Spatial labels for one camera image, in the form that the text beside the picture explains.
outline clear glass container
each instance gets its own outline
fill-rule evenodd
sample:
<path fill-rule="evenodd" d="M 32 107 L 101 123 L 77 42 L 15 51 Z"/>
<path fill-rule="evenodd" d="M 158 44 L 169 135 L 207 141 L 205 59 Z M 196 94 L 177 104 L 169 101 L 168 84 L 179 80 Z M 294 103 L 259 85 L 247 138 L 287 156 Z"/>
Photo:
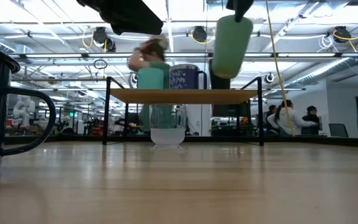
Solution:
<path fill-rule="evenodd" d="M 158 146 L 178 146 L 185 140 L 186 106 L 150 105 L 150 135 Z"/>

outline person in dark jacket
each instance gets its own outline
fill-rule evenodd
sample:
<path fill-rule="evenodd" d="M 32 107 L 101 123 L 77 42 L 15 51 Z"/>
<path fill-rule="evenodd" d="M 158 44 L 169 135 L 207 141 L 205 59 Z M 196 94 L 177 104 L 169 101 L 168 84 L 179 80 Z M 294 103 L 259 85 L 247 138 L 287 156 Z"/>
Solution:
<path fill-rule="evenodd" d="M 313 121 L 318 125 L 308 128 L 302 128 L 302 134 L 318 135 L 318 131 L 320 129 L 320 122 L 319 122 L 319 118 L 317 117 L 317 108 L 315 106 L 309 106 L 307 110 L 308 110 L 308 115 L 302 117 L 302 119 L 304 121 Z"/>
<path fill-rule="evenodd" d="M 270 134 L 270 133 L 269 133 L 270 130 L 273 130 L 273 131 L 275 131 L 275 132 L 277 132 L 277 133 L 279 132 L 278 129 L 274 128 L 274 127 L 269 123 L 269 121 L 267 121 L 267 118 L 268 118 L 270 115 L 276 113 L 276 111 L 277 111 L 276 105 L 270 105 L 270 106 L 269 106 L 268 112 L 267 112 L 267 114 L 266 114 L 266 133 L 267 133 L 268 135 Z"/>

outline person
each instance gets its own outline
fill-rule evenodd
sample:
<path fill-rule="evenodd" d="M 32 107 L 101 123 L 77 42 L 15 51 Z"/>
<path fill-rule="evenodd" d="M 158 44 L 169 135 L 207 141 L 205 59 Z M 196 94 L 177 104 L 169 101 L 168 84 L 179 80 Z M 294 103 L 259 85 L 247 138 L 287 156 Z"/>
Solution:
<path fill-rule="evenodd" d="M 315 123 L 317 123 L 317 126 L 312 126 L 312 127 L 307 127 L 307 128 L 302 128 L 302 134 L 307 134 L 307 135 L 311 135 L 311 134 L 315 134 L 318 135 L 318 130 L 320 129 L 320 120 L 317 117 L 317 108 L 315 106 L 309 106 L 307 108 L 308 114 L 304 117 L 302 117 L 302 119 L 304 121 L 313 121 Z"/>
<path fill-rule="evenodd" d="M 270 122 L 267 120 L 267 118 L 268 118 L 270 115 L 276 113 L 276 110 L 277 110 L 277 107 L 276 107 L 275 105 L 270 105 L 269 108 L 268 108 L 268 112 L 267 112 L 267 114 L 266 114 L 266 133 L 267 133 L 267 134 L 269 134 L 270 130 L 275 131 L 275 132 L 278 133 L 278 130 L 277 130 L 276 128 L 274 128 L 274 127 L 270 124 Z"/>
<path fill-rule="evenodd" d="M 301 134 L 302 127 L 317 126 L 318 124 L 313 121 L 304 121 L 297 115 L 293 109 L 293 103 L 291 100 L 287 100 L 288 115 L 295 135 Z M 291 127 L 288 124 L 287 111 L 285 109 L 284 101 L 281 106 L 277 108 L 276 113 L 270 115 L 267 121 L 274 127 L 280 130 L 280 135 L 284 137 L 291 137 Z"/>
<path fill-rule="evenodd" d="M 163 88 L 169 89 L 169 64 L 165 63 L 165 48 L 160 44 L 158 37 L 150 39 L 135 48 L 134 53 L 129 58 L 128 67 L 137 72 L 141 68 L 158 68 L 163 71 Z M 140 112 L 140 123 L 143 125 L 143 132 L 150 131 L 149 105 L 143 105 Z"/>

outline person in white shirt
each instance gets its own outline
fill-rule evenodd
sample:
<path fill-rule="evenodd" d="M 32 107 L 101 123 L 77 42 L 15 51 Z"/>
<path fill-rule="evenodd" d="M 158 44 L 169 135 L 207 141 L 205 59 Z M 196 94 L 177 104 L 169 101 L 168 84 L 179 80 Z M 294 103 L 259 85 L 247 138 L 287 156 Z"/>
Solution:
<path fill-rule="evenodd" d="M 318 123 L 312 121 L 304 121 L 301 116 L 293 109 L 291 100 L 287 100 L 288 114 L 290 115 L 290 122 L 295 135 L 301 134 L 302 128 L 316 126 Z M 280 135 L 291 137 L 291 127 L 288 125 L 287 111 L 284 107 L 284 101 L 277 108 L 276 113 L 270 115 L 267 121 L 274 127 L 280 130 Z"/>

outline desk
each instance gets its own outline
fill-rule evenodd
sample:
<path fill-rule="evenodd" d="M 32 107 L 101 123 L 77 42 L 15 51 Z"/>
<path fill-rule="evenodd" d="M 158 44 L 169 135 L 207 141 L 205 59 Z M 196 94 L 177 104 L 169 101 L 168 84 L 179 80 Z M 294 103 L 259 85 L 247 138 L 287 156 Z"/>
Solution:
<path fill-rule="evenodd" d="M 110 95 L 126 103 L 124 139 L 128 127 L 128 104 L 196 104 L 196 105 L 236 105 L 248 101 L 250 98 L 258 98 L 259 114 L 259 145 L 264 145 L 263 110 L 262 110 L 262 78 L 257 77 L 242 87 L 240 90 L 138 90 L 138 89 L 110 89 L 111 82 L 117 83 L 112 77 L 106 79 L 106 104 L 104 109 L 104 120 L 108 122 Z M 246 88 L 257 82 L 257 90 L 246 90 Z M 103 144 L 107 144 L 107 124 L 103 130 Z"/>

